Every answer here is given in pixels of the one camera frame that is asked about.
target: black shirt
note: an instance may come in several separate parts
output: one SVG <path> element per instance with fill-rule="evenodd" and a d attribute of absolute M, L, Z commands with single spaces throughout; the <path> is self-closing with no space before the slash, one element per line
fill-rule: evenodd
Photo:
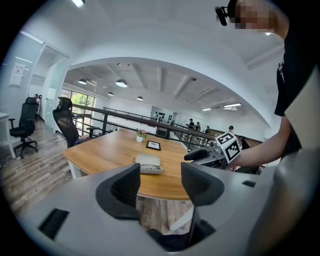
<path fill-rule="evenodd" d="M 247 138 L 242 136 L 242 149 L 246 150 L 246 149 L 250 149 L 249 144 L 246 142 Z"/>
<path fill-rule="evenodd" d="M 194 122 L 190 122 L 188 127 L 193 129 L 195 127 L 195 123 Z"/>
<path fill-rule="evenodd" d="M 317 62 L 318 47 L 316 39 L 310 34 L 308 22 L 289 18 L 289 30 L 284 40 L 283 60 L 279 63 L 276 72 L 278 87 L 278 100 L 274 113 L 280 117 L 285 116 L 285 110 L 297 97 L 311 75 Z M 291 127 L 291 133 L 284 148 L 282 157 L 296 152 L 301 148 L 299 139 Z"/>

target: white table leg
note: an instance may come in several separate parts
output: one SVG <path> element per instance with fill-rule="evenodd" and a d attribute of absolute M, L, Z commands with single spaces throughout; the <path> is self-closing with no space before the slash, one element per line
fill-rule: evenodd
<path fill-rule="evenodd" d="M 80 169 L 78 167 L 76 167 L 72 162 L 69 162 L 69 167 L 70 167 L 70 171 L 72 174 L 72 178 L 75 180 L 77 178 L 81 178 L 81 172 Z"/>
<path fill-rule="evenodd" d="M 169 227 L 169 229 L 173 231 L 182 227 L 184 224 L 186 224 L 188 221 L 192 219 L 193 214 L 194 214 L 194 206 L 192 206 L 180 219 L 178 219 L 175 223 L 173 223 Z"/>
<path fill-rule="evenodd" d="M 6 139 L 7 139 L 7 144 L 9 145 L 10 151 L 11 151 L 11 155 L 12 158 L 15 159 L 16 158 L 16 154 L 14 151 L 14 148 L 12 147 L 12 142 L 11 142 L 11 136 L 10 136 L 10 128 L 9 128 L 9 120 L 5 120 L 5 129 L 6 129 Z"/>

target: mesh chair back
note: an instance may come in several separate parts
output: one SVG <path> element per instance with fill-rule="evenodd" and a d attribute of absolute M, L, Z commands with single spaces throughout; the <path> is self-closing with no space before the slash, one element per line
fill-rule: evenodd
<path fill-rule="evenodd" d="M 22 104 L 19 127 L 26 128 L 26 125 L 30 123 L 28 120 L 35 119 L 35 115 L 37 114 L 38 108 L 39 104 L 36 102 L 36 98 L 28 97 L 25 100 L 25 103 Z"/>
<path fill-rule="evenodd" d="M 69 108 L 59 108 L 52 111 L 53 118 L 66 139 L 68 148 L 79 138 L 77 127 L 72 119 Z"/>

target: metal railing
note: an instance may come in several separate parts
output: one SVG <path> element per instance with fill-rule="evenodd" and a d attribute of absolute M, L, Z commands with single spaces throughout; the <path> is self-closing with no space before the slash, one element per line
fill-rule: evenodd
<path fill-rule="evenodd" d="M 74 113 L 74 112 L 72 112 L 73 107 L 78 108 L 78 109 L 96 112 L 96 113 L 101 113 L 101 114 L 103 114 L 103 120 L 94 118 L 94 117 L 92 117 L 91 114 Z M 77 104 L 73 104 L 73 107 L 71 107 L 71 112 L 74 115 L 75 119 L 76 118 L 83 118 L 83 119 L 89 118 L 91 120 L 101 122 L 102 128 L 98 128 L 98 130 L 101 131 L 102 135 L 110 133 L 110 131 L 107 131 L 107 125 L 112 125 L 112 126 L 116 126 L 116 127 L 120 127 L 120 128 L 124 128 L 124 129 L 128 129 L 128 130 L 132 130 L 132 131 L 138 130 L 138 129 L 131 128 L 128 126 L 115 124 L 114 122 L 109 122 L 108 116 L 112 116 L 112 117 L 126 119 L 128 121 L 146 124 L 146 125 L 149 125 L 152 127 L 166 129 L 165 136 L 160 136 L 158 134 L 153 134 L 153 133 L 149 133 L 149 132 L 147 132 L 146 134 L 152 135 L 155 137 L 164 138 L 164 139 L 171 140 L 171 141 L 184 143 L 187 146 L 188 150 L 189 149 L 193 150 L 198 147 L 204 147 L 207 144 L 207 140 L 214 140 L 215 139 L 214 136 L 208 135 L 203 132 L 196 131 L 194 129 L 188 129 L 185 127 L 180 128 L 178 126 L 182 126 L 182 125 L 179 125 L 179 124 L 178 125 L 168 125 L 168 124 L 163 124 L 160 122 L 155 122 L 153 120 L 154 118 L 150 118 L 150 117 L 148 117 L 148 119 L 144 119 L 143 117 L 140 117 L 141 115 L 133 116 L 133 115 L 119 113 L 120 111 L 117 112 L 117 111 L 99 109 L 99 108 L 95 108 L 95 107 L 82 106 L 82 105 L 77 105 Z M 84 130 L 84 126 L 88 126 L 88 127 L 93 127 L 93 126 L 90 124 L 86 124 L 85 122 L 80 122 L 78 120 L 77 120 L 77 122 L 82 124 L 82 129 L 78 128 L 78 127 L 77 127 L 77 129 L 82 131 L 83 133 L 89 134 L 88 131 Z M 177 136 L 179 139 L 175 139 L 175 138 L 170 137 L 170 132 L 173 132 L 175 134 L 175 136 Z"/>
<path fill-rule="evenodd" d="M 151 120 L 151 121 L 155 121 L 155 122 L 157 121 L 156 118 L 148 117 L 148 116 L 141 115 L 141 114 L 130 113 L 130 112 L 122 111 L 122 110 L 117 110 L 114 108 L 103 107 L 103 110 L 112 111 L 115 113 L 119 113 L 119 114 L 123 114 L 123 115 L 127 115 L 127 116 L 132 116 L 132 117 L 138 117 L 138 118 L 141 117 L 141 119 L 145 119 L 145 120 Z"/>
<path fill-rule="evenodd" d="M 190 129 L 186 126 L 177 124 L 177 123 L 172 123 L 171 125 L 176 126 L 176 127 L 182 127 L 182 129 L 184 129 L 184 130 L 193 130 L 193 129 Z M 179 138 L 179 140 L 181 140 L 187 146 L 187 150 L 191 150 L 191 151 L 194 149 L 197 149 L 199 147 L 203 147 L 203 146 L 208 145 L 209 144 L 208 141 L 212 140 L 212 138 L 211 139 L 203 139 L 200 136 L 185 135 L 183 132 L 178 132 L 178 131 L 174 131 L 173 133 L 175 136 L 177 136 Z"/>

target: person standing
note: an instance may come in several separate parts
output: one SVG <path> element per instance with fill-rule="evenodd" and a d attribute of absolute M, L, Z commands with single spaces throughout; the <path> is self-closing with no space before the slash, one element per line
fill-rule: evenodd
<path fill-rule="evenodd" d="M 248 139 L 245 136 L 239 136 L 239 139 L 241 140 L 241 145 L 242 145 L 242 149 L 246 150 L 246 149 L 250 149 L 251 145 L 248 141 Z"/>
<path fill-rule="evenodd" d="M 38 94 L 35 94 L 35 95 L 34 95 L 34 98 L 36 99 L 36 100 L 35 100 L 36 103 L 37 103 L 37 104 L 40 104 L 39 95 L 38 95 Z"/>
<path fill-rule="evenodd" d="M 319 2 L 310 4 L 306 12 L 298 3 L 282 0 L 230 0 L 227 6 L 228 16 L 237 27 L 276 34 L 284 43 L 282 61 L 275 67 L 278 99 L 274 114 L 281 117 L 279 131 L 264 143 L 243 150 L 230 167 L 270 163 L 301 148 L 285 111 L 319 64 L 319 40 L 315 33 Z M 307 22 L 302 22 L 301 13 L 306 15 Z"/>
<path fill-rule="evenodd" d="M 207 125 L 207 126 L 206 126 L 206 130 L 205 130 L 205 133 L 206 133 L 206 134 L 209 134 L 209 133 L 210 133 L 209 128 L 210 128 L 209 125 Z"/>
<path fill-rule="evenodd" d="M 229 126 L 229 132 L 234 134 L 234 126 L 233 125 L 230 125 Z"/>
<path fill-rule="evenodd" d="M 190 129 L 193 129 L 195 127 L 194 120 L 192 118 L 190 118 L 189 120 L 190 120 L 190 123 L 187 124 L 186 126 Z"/>
<path fill-rule="evenodd" d="M 197 131 L 200 131 L 201 127 L 199 122 L 196 122 L 196 126 L 194 127 L 194 129 L 196 129 Z"/>
<path fill-rule="evenodd" d="M 39 116 L 39 109 L 40 109 L 40 99 L 39 99 L 39 95 L 36 93 L 34 95 L 35 98 L 35 102 L 38 104 L 38 110 L 36 111 L 36 114 L 34 116 L 34 120 L 38 120 L 38 116 Z"/>

